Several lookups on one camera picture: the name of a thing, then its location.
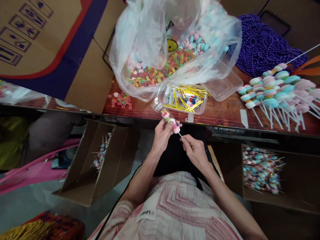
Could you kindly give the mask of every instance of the plastic bag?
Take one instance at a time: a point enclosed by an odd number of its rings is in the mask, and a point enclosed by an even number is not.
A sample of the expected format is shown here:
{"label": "plastic bag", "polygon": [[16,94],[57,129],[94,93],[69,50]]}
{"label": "plastic bag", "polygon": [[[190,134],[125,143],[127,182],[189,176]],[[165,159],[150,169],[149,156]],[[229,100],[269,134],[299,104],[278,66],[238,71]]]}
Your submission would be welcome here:
{"label": "plastic bag", "polygon": [[[120,88],[145,102],[159,85],[135,87],[129,82],[137,62],[161,69],[168,60],[168,36],[177,44],[197,32],[210,49],[196,56],[167,78],[174,84],[204,83],[226,77],[235,65],[241,46],[241,22],[229,16],[214,0],[131,0],[120,16],[109,61]],[[229,48],[228,59],[225,49]],[[219,69],[221,61],[228,66]]]}
{"label": "plastic bag", "polygon": [[48,95],[0,80],[0,103],[17,104],[42,97],[48,101]]}

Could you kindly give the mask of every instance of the right hand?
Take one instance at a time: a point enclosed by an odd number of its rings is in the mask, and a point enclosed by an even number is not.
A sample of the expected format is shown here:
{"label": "right hand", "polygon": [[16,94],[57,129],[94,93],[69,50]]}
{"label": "right hand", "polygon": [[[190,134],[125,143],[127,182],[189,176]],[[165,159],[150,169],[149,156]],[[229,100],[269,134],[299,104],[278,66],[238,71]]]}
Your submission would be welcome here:
{"label": "right hand", "polygon": [[180,141],[182,142],[183,150],[187,152],[190,161],[200,170],[200,172],[212,166],[208,161],[206,151],[204,150],[204,144],[201,140],[194,139],[187,134],[182,136]]}

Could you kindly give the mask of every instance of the cardboard box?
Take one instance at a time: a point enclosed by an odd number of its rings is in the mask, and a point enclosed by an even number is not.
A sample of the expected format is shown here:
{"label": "cardboard box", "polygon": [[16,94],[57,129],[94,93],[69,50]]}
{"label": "cardboard box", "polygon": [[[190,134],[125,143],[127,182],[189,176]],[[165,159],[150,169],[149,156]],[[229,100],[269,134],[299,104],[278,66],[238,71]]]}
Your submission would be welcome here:
{"label": "cardboard box", "polygon": [[320,157],[267,149],[285,157],[286,165],[280,172],[285,194],[274,195],[264,191],[261,194],[244,186],[241,144],[224,143],[212,147],[231,191],[253,202],[320,214]]}
{"label": "cardboard box", "polygon": [[[99,151],[102,137],[113,128],[105,160],[97,174],[92,166],[94,152]],[[132,128],[89,120],[68,176],[54,194],[91,206],[131,173],[139,138],[140,132]]]}
{"label": "cardboard box", "polygon": [[317,215],[256,202],[252,203],[252,211],[268,239],[320,239]]}
{"label": "cardboard box", "polygon": [[0,79],[102,113],[122,0],[0,1]]}

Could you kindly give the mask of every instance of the person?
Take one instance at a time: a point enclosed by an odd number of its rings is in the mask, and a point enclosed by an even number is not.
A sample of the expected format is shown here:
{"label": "person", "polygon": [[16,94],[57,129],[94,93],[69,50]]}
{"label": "person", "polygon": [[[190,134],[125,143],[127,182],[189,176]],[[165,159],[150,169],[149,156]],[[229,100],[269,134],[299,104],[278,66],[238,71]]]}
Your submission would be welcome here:
{"label": "person", "polygon": [[[203,141],[187,134],[179,142],[171,128],[164,119],[157,125],[147,158],[89,239],[267,239],[220,179]],[[174,172],[177,166],[184,171]]]}

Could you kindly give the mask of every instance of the plastic container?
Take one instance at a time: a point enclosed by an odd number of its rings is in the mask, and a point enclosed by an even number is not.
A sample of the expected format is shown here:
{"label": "plastic container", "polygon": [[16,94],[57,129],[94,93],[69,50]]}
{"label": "plastic container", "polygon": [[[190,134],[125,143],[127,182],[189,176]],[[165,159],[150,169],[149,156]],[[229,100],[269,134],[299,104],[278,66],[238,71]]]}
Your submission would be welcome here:
{"label": "plastic container", "polygon": [[[227,68],[228,66],[221,61],[218,69]],[[235,93],[239,87],[243,86],[243,81],[232,70],[225,78],[215,77],[201,85],[208,93],[218,102],[222,102],[230,95]]]}
{"label": "plastic container", "polygon": [[200,115],[207,105],[207,90],[201,85],[163,84],[157,99],[167,109]]}

